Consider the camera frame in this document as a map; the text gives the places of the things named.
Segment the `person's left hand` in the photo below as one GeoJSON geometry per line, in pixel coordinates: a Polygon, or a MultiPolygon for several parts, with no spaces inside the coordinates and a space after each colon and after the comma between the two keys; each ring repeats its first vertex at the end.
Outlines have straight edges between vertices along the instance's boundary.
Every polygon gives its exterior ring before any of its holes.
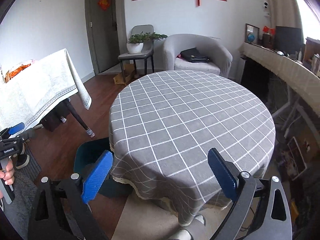
{"type": "Polygon", "coordinates": [[[14,177],[14,166],[12,160],[8,159],[8,164],[6,165],[5,172],[0,171],[0,178],[4,180],[5,185],[12,185],[15,181],[14,177]]]}

